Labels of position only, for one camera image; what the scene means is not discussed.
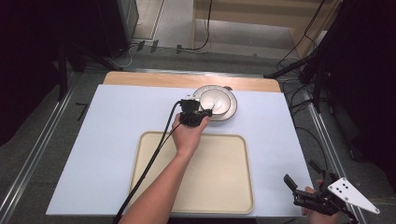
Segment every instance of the black cable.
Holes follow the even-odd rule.
[[[329,170],[329,165],[327,164],[326,153],[324,152],[323,146],[322,146],[322,144],[319,142],[319,140],[317,139],[317,137],[316,137],[314,134],[312,134],[309,130],[307,130],[306,128],[297,127],[297,126],[296,126],[295,128],[296,128],[296,130],[297,130],[297,129],[300,129],[300,130],[306,131],[307,133],[309,133],[309,134],[315,139],[315,141],[319,144],[320,149],[321,149],[321,152],[322,152],[322,154],[323,154],[324,163],[325,163],[325,165],[326,165],[326,170]]]
[[[207,42],[209,41],[209,22],[210,22],[210,14],[211,14],[211,12],[212,12],[212,2],[213,2],[213,0],[210,0],[210,5],[209,5],[209,11],[208,11],[208,15],[207,15],[207,36],[206,36],[206,41],[205,41],[205,43],[200,47],[200,48],[198,48],[198,49],[187,49],[187,50],[199,50],[199,49],[203,49],[205,46],[206,46],[206,44],[207,44]]]
[[[166,127],[165,130],[163,131],[163,137],[160,140],[160,143],[157,146],[157,149],[155,149],[154,154],[152,155],[151,159],[148,162],[148,165],[146,166],[145,171],[143,172],[143,174],[140,176],[139,180],[137,181],[136,185],[134,185],[134,188],[132,189],[132,191],[130,192],[130,194],[128,195],[128,197],[125,199],[124,203],[122,204],[119,212],[117,213],[117,215],[113,218],[113,224],[117,224],[120,222],[121,217],[122,217],[122,213],[125,209],[125,207],[128,205],[129,201],[131,201],[132,197],[134,196],[134,194],[137,192],[137,189],[139,188],[140,184],[143,182],[144,178],[146,178],[146,174],[149,172],[149,168],[151,167],[152,163],[154,163],[155,159],[157,158],[158,153],[160,153],[161,148],[163,147],[163,144],[165,144],[165,141],[169,138],[169,136],[172,134],[172,132],[174,130],[172,130],[172,132],[169,133],[168,137],[166,138],[165,141],[163,141],[163,139],[166,136],[166,132],[168,131],[168,127],[169,124],[171,122],[171,119],[173,117],[173,114],[175,112],[176,106],[179,105],[181,102],[177,101],[175,103],[175,105],[172,108],[171,114],[169,115],[169,119],[168,122],[166,123]]]
[[[276,64],[276,70],[277,70],[278,65],[281,65],[281,63],[282,63],[283,61],[285,61],[285,59],[297,48],[297,46],[300,45],[300,43],[303,41],[304,37],[307,37],[309,40],[311,40],[312,43],[314,44],[314,49],[316,48],[317,44],[315,43],[315,41],[314,41],[312,38],[310,38],[310,37],[307,35],[307,33],[308,33],[309,28],[311,28],[312,24],[314,23],[315,19],[317,18],[317,16],[318,16],[318,14],[319,14],[319,12],[320,12],[320,10],[321,10],[321,8],[322,8],[324,2],[325,2],[325,0],[322,0],[322,1],[320,2],[320,5],[319,5],[317,11],[315,12],[315,14],[314,14],[314,16],[312,17],[311,21],[310,21],[310,22],[308,23],[308,25],[305,27],[304,35],[301,37],[301,39],[297,42],[297,44],[294,45],[294,48],[292,48],[292,49],[289,51],[289,53],[286,54],[286,56],[283,57],[283,59],[281,59],[281,60]]]
[[[289,221],[287,221],[287,222],[284,222],[283,224],[291,223],[291,222],[293,222],[295,219],[296,219],[296,218],[292,218],[291,220],[289,220]]]
[[[293,106],[293,98],[294,96],[297,94],[297,92],[299,92],[300,90],[302,90],[304,87],[308,86],[309,84],[305,84],[302,87],[300,87],[299,89],[297,89],[297,91],[294,92],[294,94],[291,96],[290,98],[290,105]]]

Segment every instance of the white table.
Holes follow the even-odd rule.
[[[101,85],[93,97],[47,215],[114,216],[130,187],[140,136],[163,131],[173,104],[192,88]],[[255,205],[249,214],[173,214],[175,217],[298,217],[289,174],[312,182],[282,93],[233,91],[236,114],[211,122],[206,133],[239,134],[247,141]]]

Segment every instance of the wooden board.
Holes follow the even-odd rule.
[[[159,73],[109,72],[104,84],[198,89],[205,85],[231,87],[235,91],[280,92],[279,84],[270,78],[221,77]]]

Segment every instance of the plate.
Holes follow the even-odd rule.
[[[202,109],[213,110],[213,116],[210,120],[226,120],[236,112],[236,98],[225,87],[218,85],[203,86],[194,93],[194,97],[200,99]]]

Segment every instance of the beige tray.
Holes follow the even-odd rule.
[[[162,133],[144,133],[135,159],[131,189],[145,170]],[[130,204],[148,187],[176,154],[170,137]],[[253,209],[248,154],[239,135],[203,134],[184,175],[173,212],[247,214]]]

